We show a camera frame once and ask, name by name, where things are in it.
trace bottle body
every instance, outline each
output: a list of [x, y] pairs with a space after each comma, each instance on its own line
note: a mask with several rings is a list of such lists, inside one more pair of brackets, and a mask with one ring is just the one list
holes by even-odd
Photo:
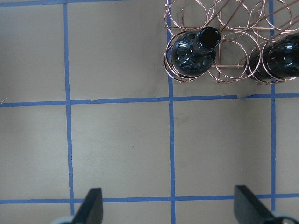
[[[249, 66], [253, 71], [258, 63], [259, 52], [250, 56]], [[299, 77], [299, 33], [288, 35], [273, 44], [268, 44], [263, 52], [263, 61], [254, 76], [262, 81]]]
[[186, 32], [178, 37], [171, 50], [171, 63], [180, 75], [198, 77], [214, 63], [215, 48], [220, 42], [220, 33], [213, 27], [199, 32]]

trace black bottle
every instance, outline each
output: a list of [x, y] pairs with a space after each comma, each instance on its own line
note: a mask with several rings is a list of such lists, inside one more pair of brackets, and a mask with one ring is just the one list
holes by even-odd
[[215, 48], [220, 42], [220, 33], [213, 27], [199, 32], [186, 32], [178, 37], [171, 51], [171, 63], [181, 76], [198, 77], [214, 63]]
[[[259, 52], [250, 56], [249, 66], [253, 71], [258, 63]], [[273, 44], [269, 44], [263, 52], [264, 65], [268, 72], [277, 79], [299, 77], [299, 33], [288, 35]], [[271, 77], [263, 64], [258, 66], [254, 76], [268, 82]]]

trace bottle mouth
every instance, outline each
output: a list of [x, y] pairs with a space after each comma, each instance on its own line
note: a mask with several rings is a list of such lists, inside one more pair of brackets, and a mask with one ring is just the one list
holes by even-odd
[[213, 27], [205, 27], [199, 35], [200, 43], [206, 48], [215, 48], [220, 42], [220, 33]]

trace wire frame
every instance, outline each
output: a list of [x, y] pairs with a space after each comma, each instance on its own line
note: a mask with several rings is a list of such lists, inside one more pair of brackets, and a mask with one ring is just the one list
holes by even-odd
[[[252, 5], [252, 0], [167, 0], [165, 4], [164, 27], [167, 28], [172, 36], [167, 44], [163, 58], [164, 68], [167, 74], [174, 80], [181, 83], [194, 81], [203, 75], [201, 74], [197, 77], [188, 77], [179, 73], [172, 64], [170, 54], [174, 42], [180, 35], [190, 31], [197, 32], [202, 28], [213, 24], [213, 26], [220, 31], [222, 38], [218, 48], [218, 58], [212, 66], [216, 68], [216, 72], [208, 70], [207, 73], [217, 80], [219, 84], [228, 84], [247, 78], [255, 79], [256, 84], [275, 84], [293, 80], [294, 78], [278, 79], [273, 77], [265, 66], [265, 61], [263, 61], [262, 55], [269, 44], [274, 43], [277, 39], [284, 35], [291, 34], [299, 30], [296, 26], [299, 21], [299, 15], [294, 15], [291, 11], [292, 7], [296, 7], [296, 3], [298, 3], [297, 7], [299, 6], [299, 0], [293, 0], [289, 3], [286, 3], [284, 0], [274, 0], [275, 4], [280, 5], [281, 7], [272, 13], [267, 13], [269, 1], [270, 0], [257, 0], [254, 2], [255, 4], [250, 7], [249, 5]], [[185, 24], [186, 9], [190, 2], [199, 6], [204, 12], [203, 18], [197, 22], [197, 25], [194, 26], [187, 26]], [[229, 3], [232, 2], [237, 5], [235, 10], [229, 15], [228, 19], [223, 18], [224, 14], [230, 13], [229, 11], [232, 7]], [[180, 18], [177, 20], [175, 20], [171, 14], [173, 9], [180, 12]], [[233, 18], [237, 15], [240, 9], [245, 11], [245, 13], [242, 14], [242, 17], [247, 17], [247, 19], [245, 19], [245, 23], [231, 25]], [[280, 20], [282, 25], [275, 26], [270, 18], [281, 11], [283, 11], [286, 16]], [[261, 34], [262, 31], [268, 31], [268, 33], [272, 32], [274, 35], [266, 37]], [[251, 42], [251, 48], [248, 48], [248, 46], [244, 44], [248, 41]], [[222, 53], [224, 53], [223, 46], [225, 46], [225, 44], [232, 44], [237, 47], [243, 54], [243, 57], [240, 57], [234, 64], [224, 64], [222, 60]], [[256, 51], [258, 51], [258, 63], [256, 63], [254, 68], [252, 68], [248, 66], [247, 61], [250, 60], [251, 55], [256, 53]], [[273, 79], [261, 80], [255, 76], [255, 73], [260, 65], [263, 66], [269, 76]], [[231, 72], [225, 72], [227, 68], [230, 68]]]

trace bottle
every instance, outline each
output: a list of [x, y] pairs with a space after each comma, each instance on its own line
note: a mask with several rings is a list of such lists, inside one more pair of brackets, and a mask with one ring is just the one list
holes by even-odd
[[220, 33], [213, 27], [186, 32], [173, 44], [171, 63], [181, 76], [199, 77], [214, 63], [219, 42]]
[[[253, 71], [260, 57], [259, 52], [250, 56], [249, 66]], [[288, 35], [275, 43], [268, 44], [263, 52], [263, 61], [258, 66], [254, 76], [262, 81], [268, 82], [271, 79], [288, 79], [299, 77], [299, 33]]]

